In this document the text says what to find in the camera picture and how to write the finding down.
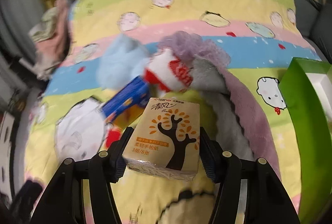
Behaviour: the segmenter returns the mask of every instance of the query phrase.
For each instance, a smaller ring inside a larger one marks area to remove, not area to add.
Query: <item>dark pillow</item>
[[[294,0],[296,7],[296,27],[303,37],[308,37],[318,16],[318,11],[307,0]]]
[[[332,64],[332,4],[325,4],[310,32],[310,39]]]

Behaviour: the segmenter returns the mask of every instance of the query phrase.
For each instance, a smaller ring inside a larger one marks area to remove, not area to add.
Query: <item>pack of handkerchief tissue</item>
[[[200,105],[150,98],[122,157],[132,170],[191,181],[198,171]]]

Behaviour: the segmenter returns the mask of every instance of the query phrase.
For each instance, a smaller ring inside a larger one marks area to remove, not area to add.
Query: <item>purple loofah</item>
[[[158,43],[158,48],[171,48],[185,64],[190,64],[197,55],[210,62],[219,62],[223,67],[230,63],[230,56],[222,48],[217,47],[211,39],[203,41],[198,34],[177,31],[164,37]]]

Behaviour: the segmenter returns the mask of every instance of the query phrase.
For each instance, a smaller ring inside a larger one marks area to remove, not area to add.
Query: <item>red and white cloth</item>
[[[163,91],[184,91],[193,81],[190,69],[169,48],[154,54],[144,70],[144,79]]]

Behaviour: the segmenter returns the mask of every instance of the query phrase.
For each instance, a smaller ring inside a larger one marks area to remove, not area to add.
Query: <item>blue stripe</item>
[[[311,49],[295,46],[276,39],[230,36],[203,36],[222,47],[231,57],[228,68],[287,68],[293,57],[320,60]],[[150,53],[157,51],[157,43],[146,45]],[[96,71],[100,58],[81,62],[77,65],[60,67],[54,74],[45,95],[63,95],[82,90],[99,88]]]

